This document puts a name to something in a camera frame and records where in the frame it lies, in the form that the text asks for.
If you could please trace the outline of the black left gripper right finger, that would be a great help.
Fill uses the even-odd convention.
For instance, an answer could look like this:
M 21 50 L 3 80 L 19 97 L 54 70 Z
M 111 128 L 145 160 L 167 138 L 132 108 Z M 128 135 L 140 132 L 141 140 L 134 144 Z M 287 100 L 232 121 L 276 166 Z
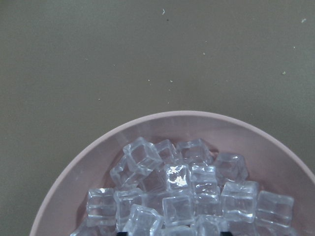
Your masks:
M 227 231 L 227 232 L 221 232 L 220 233 L 220 236 L 230 236 L 230 232 Z

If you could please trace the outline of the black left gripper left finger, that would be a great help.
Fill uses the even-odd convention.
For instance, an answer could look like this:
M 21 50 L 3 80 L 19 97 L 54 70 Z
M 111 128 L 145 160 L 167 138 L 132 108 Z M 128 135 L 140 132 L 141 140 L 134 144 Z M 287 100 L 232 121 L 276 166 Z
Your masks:
M 128 232 L 117 232 L 117 236 L 128 236 Z

